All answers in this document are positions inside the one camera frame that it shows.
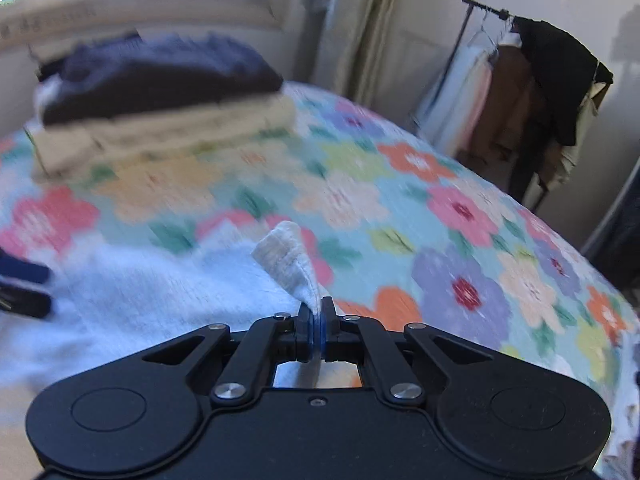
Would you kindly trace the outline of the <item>grey cat face t-shirt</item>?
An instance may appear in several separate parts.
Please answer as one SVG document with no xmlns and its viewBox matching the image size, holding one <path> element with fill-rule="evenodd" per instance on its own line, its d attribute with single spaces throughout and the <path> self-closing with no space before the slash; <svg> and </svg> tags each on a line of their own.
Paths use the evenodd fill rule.
<svg viewBox="0 0 640 480">
<path fill-rule="evenodd" d="M 1 428 L 21 425 L 48 385 L 209 324 L 246 330 L 328 291 L 292 221 L 246 234 L 224 220 L 183 255 L 166 249 L 76 250 L 43 292 L 43 318 L 2 312 Z"/>
</svg>

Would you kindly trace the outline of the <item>black clothes rack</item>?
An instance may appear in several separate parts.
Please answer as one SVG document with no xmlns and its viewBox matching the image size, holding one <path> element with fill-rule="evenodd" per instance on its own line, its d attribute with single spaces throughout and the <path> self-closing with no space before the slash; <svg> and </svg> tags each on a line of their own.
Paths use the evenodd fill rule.
<svg viewBox="0 0 640 480">
<path fill-rule="evenodd" d="M 488 4 L 484 2 L 477 0 L 461 0 L 461 2 L 465 5 L 465 12 L 456 40 L 454 40 L 454 44 L 445 58 L 444 65 L 435 77 L 420 91 L 416 99 L 416 104 L 413 105 L 409 114 L 410 125 L 412 125 L 416 131 L 420 129 L 421 122 L 431 113 L 439 96 L 442 94 L 442 89 L 445 87 L 462 44 L 472 46 L 472 44 L 476 43 L 477 36 L 485 36 L 489 44 L 495 47 L 497 40 L 495 40 L 486 29 L 486 22 L 490 18 L 496 18 L 498 21 L 503 22 L 503 24 L 508 24 L 512 18 L 509 10 L 488 6 Z M 472 22 L 472 16 L 477 12 L 482 14 L 482 18 L 475 25 L 473 32 L 468 32 L 470 23 Z"/>
</svg>

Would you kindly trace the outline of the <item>floral bed sheet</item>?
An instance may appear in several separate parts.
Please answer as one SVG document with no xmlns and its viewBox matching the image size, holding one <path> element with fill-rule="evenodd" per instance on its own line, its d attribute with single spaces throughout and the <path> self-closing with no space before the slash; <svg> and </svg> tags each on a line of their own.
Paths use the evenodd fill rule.
<svg viewBox="0 0 640 480">
<path fill-rule="evenodd" d="M 27 135 L 41 126 L 26 122 L 1 141 L 2 248 L 53 280 L 76 250 L 183 255 L 224 220 L 246 234 L 292 221 L 340 312 L 389 330 L 422 322 L 597 390 L 613 419 L 598 473 L 630 478 L 639 322 L 622 295 L 550 226 L 428 144 L 329 92 L 285 91 L 290 128 L 62 181 L 32 175 Z M 24 419 L 1 428 L 2 477 L 38 470 Z"/>
</svg>

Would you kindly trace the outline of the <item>cream folded garment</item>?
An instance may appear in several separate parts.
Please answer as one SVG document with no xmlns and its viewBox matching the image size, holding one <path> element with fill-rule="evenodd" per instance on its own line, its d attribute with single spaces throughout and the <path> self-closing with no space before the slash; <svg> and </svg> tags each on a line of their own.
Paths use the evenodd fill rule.
<svg viewBox="0 0 640 480">
<path fill-rule="evenodd" d="M 296 108 L 284 93 L 222 104 L 179 108 L 43 127 L 27 136 L 38 180 L 76 177 L 91 167 L 141 155 L 184 153 L 236 143 L 292 127 Z"/>
</svg>

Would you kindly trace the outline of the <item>dark navy folded sweater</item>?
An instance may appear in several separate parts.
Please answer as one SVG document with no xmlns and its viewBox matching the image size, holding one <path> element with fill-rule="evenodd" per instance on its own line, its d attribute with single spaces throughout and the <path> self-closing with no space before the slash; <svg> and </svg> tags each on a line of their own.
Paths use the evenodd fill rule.
<svg viewBox="0 0 640 480">
<path fill-rule="evenodd" d="M 216 34 L 81 44 L 42 74 L 55 82 L 41 112 L 46 126 L 265 96 L 283 84 L 252 47 Z"/>
</svg>

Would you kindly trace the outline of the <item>white pink hanging garments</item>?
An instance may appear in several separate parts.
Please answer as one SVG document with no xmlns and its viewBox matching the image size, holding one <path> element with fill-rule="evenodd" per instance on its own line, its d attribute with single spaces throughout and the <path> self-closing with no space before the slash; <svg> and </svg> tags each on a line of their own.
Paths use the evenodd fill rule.
<svg viewBox="0 0 640 480">
<path fill-rule="evenodd" d="M 517 32 L 509 32 L 498 43 L 521 49 Z M 470 154 L 470 141 L 480 118 L 491 83 L 498 49 L 466 46 L 458 52 L 442 94 L 416 135 L 436 152 L 454 158 Z"/>
</svg>

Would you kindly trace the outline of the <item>brown hanging garment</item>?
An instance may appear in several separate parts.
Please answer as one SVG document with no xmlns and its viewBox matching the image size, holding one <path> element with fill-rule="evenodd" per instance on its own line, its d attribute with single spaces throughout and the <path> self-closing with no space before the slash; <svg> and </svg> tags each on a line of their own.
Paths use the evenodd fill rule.
<svg viewBox="0 0 640 480">
<path fill-rule="evenodd" d="M 498 47 L 484 108 L 473 130 L 470 155 L 488 165 L 516 153 L 526 122 L 544 107 L 532 66 L 520 48 Z"/>
</svg>

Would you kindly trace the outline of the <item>beige curtain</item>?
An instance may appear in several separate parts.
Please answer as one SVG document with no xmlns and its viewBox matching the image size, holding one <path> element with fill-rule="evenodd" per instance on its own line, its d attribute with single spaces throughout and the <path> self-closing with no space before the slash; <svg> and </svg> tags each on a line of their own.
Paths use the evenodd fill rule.
<svg viewBox="0 0 640 480">
<path fill-rule="evenodd" d="M 292 79 L 372 104 L 396 0 L 303 0 Z"/>
</svg>

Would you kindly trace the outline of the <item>black hanging garment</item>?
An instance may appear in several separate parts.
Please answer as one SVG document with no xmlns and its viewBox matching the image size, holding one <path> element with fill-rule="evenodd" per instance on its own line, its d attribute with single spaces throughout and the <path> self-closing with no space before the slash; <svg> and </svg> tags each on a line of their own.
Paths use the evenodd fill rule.
<svg viewBox="0 0 640 480">
<path fill-rule="evenodd" d="M 521 203 L 533 179 L 544 194 L 568 181 L 597 117 L 597 97 L 605 95 L 614 76 L 565 30 L 521 16 L 513 25 L 532 69 L 535 98 L 508 185 Z"/>
</svg>

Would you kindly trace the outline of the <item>window with wooden frame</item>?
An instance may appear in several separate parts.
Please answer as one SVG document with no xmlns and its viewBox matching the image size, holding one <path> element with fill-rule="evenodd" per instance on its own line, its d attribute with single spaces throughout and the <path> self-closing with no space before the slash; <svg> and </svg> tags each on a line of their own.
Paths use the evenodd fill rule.
<svg viewBox="0 0 640 480">
<path fill-rule="evenodd" d="M 1 49 L 134 24 L 221 24 L 280 28 L 288 0 L 1 0 Z"/>
</svg>

